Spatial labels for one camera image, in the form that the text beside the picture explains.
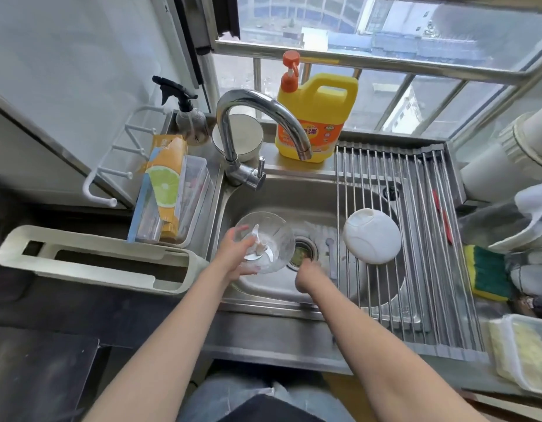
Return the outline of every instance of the hand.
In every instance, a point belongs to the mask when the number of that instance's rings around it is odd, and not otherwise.
[[[296,273],[296,290],[300,291],[301,293],[310,293],[310,287],[315,283],[323,281],[324,278],[327,281],[330,281],[330,279],[326,277],[319,262],[304,259],[299,271]]]
[[[225,270],[225,279],[229,282],[238,280],[240,275],[257,274],[257,271],[253,269],[240,266],[246,256],[247,249],[255,244],[255,236],[249,234],[242,241],[234,241],[234,235],[237,231],[244,231],[248,228],[248,225],[230,228],[220,242],[217,254],[212,261]]]

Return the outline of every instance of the yellow detergent bottle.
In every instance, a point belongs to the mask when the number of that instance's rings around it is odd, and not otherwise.
[[[298,52],[288,50],[284,53],[283,65],[289,71],[281,78],[277,100],[300,121],[310,139],[312,158],[306,161],[323,162],[335,149],[341,129],[355,103],[359,83],[353,77],[321,73],[299,85],[299,64]],[[279,125],[275,145],[281,155],[299,159],[290,136]]]

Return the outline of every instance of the clear plastic box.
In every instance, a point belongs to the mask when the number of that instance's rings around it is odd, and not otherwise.
[[[127,241],[140,241],[158,243],[161,240],[180,247],[186,246],[192,234],[198,217],[197,206],[202,204],[206,195],[207,181],[210,182],[209,171],[206,168],[206,159],[187,155],[185,169],[184,188],[181,197],[181,211],[179,216],[179,228],[176,237],[163,237],[160,219],[154,191],[147,175],[138,196],[138,201],[133,214],[133,220],[129,229]]]
[[[542,394],[542,319],[505,315],[490,322],[490,337],[499,375]]]

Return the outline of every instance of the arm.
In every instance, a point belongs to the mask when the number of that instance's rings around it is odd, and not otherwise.
[[[305,260],[296,288],[322,311],[341,353],[381,421],[488,422],[418,355],[346,298]]]
[[[99,396],[84,422],[175,421],[224,290],[255,238],[234,242],[230,229],[215,259],[185,297]]]

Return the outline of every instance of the product label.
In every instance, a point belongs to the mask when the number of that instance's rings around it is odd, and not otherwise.
[[[306,132],[308,139],[310,139],[310,146],[312,148],[312,152],[314,153],[327,152],[331,150],[331,148],[338,141],[341,129],[343,128],[343,123],[327,124],[322,122],[308,122],[301,120],[300,124]],[[295,147],[291,137],[281,126],[278,126],[277,137],[279,138],[279,142],[281,142],[283,145],[291,148]]]

